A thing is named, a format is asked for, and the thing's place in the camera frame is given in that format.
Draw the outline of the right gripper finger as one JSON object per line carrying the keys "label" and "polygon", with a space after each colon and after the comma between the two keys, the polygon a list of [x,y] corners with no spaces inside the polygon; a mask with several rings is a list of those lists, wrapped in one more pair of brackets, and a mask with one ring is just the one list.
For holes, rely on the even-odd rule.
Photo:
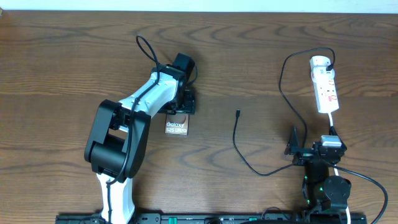
{"label": "right gripper finger", "polygon": [[296,150],[299,148],[299,140],[297,138],[297,130],[294,126],[290,133],[289,141],[286,146],[286,150]]}
{"label": "right gripper finger", "polygon": [[337,134],[334,126],[330,127],[329,135],[330,135],[329,146],[344,146],[345,145],[343,140]]}

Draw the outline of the Galaxy smartphone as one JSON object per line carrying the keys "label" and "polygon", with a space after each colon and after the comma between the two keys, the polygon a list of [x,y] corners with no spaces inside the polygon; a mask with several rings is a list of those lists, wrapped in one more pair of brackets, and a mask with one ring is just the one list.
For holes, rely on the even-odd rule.
{"label": "Galaxy smartphone", "polygon": [[186,136],[189,129],[188,114],[167,114],[165,119],[165,134]]}

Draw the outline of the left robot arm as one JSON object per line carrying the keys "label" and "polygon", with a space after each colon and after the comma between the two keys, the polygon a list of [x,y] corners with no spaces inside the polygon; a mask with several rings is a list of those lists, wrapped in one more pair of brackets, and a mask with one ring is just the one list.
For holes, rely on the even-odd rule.
{"label": "left robot arm", "polygon": [[194,60],[178,54],[171,64],[157,64],[149,80],[131,96],[100,103],[85,147],[100,184],[104,223],[128,223],[135,212],[132,183],[146,153],[150,122],[158,114],[194,114],[195,95],[188,81]]}

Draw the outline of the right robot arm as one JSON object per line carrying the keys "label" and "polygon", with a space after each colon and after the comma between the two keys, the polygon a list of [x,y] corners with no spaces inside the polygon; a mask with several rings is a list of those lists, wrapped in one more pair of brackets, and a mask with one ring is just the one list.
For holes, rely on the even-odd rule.
{"label": "right robot arm", "polygon": [[348,206],[351,182],[339,175],[330,175],[329,168],[339,163],[346,150],[333,127],[311,148],[300,146],[296,129],[292,130],[285,154],[294,157],[293,165],[305,169],[303,194],[308,208],[301,212],[303,221],[336,223],[342,220],[342,213]]}

